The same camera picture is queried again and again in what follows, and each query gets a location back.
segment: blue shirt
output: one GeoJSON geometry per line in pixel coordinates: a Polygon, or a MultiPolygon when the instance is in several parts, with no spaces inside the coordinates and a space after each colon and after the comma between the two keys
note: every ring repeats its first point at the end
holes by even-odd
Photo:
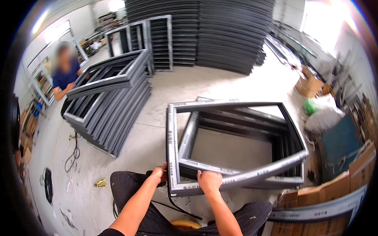
{"type": "Polygon", "coordinates": [[[56,68],[55,73],[53,74],[53,88],[60,87],[62,90],[66,89],[69,83],[75,82],[78,78],[76,74],[80,69],[80,65],[77,59],[73,59],[70,65],[69,73],[65,73],[56,68]]]}

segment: green bag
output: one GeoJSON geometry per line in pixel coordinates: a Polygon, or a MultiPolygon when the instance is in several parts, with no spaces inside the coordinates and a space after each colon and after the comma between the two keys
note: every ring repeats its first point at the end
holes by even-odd
{"type": "Polygon", "coordinates": [[[303,104],[303,110],[306,115],[310,116],[314,114],[318,109],[314,106],[314,101],[310,98],[307,98],[303,104]]]}

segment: striped pants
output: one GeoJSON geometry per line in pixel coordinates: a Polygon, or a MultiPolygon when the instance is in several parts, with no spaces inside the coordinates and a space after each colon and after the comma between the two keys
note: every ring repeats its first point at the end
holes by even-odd
{"type": "MultiPolygon", "coordinates": [[[[112,173],[110,183],[115,204],[119,212],[127,201],[142,186],[147,176],[129,171],[117,171],[112,173]]],[[[243,235],[256,235],[259,228],[265,224],[272,205],[269,202],[252,202],[245,204],[240,210],[234,213],[243,235]]],[[[160,236],[160,235],[188,235],[204,236],[219,235],[216,224],[202,227],[196,230],[183,231],[172,225],[157,209],[150,203],[146,215],[139,225],[136,235],[160,236]]]]}

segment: person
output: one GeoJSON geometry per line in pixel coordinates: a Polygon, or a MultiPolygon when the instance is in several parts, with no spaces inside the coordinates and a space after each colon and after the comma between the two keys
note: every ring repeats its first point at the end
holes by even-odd
{"type": "MultiPolygon", "coordinates": [[[[56,50],[56,66],[53,70],[53,93],[55,100],[60,101],[68,91],[75,87],[76,79],[82,74],[79,61],[72,53],[73,45],[69,42],[60,42],[56,50]]],[[[69,105],[66,99],[63,103],[61,115],[63,117],[69,105]]]]}
{"type": "Polygon", "coordinates": [[[180,230],[151,203],[156,187],[166,181],[166,168],[165,162],[150,176],[129,171],[116,171],[111,175],[114,201],[121,212],[99,236],[255,235],[272,211],[269,202],[253,202],[232,214],[219,192],[222,175],[198,171],[198,183],[214,211],[215,224],[195,230],[180,230]]]}

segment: yellow pliers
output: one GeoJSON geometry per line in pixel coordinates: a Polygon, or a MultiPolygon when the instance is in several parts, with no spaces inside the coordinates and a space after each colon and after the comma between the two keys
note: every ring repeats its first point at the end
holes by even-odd
{"type": "Polygon", "coordinates": [[[104,185],[100,185],[102,182],[104,182],[106,179],[103,179],[103,180],[100,180],[98,181],[97,183],[95,183],[93,186],[95,187],[106,187],[107,185],[104,184],[104,185]]]}

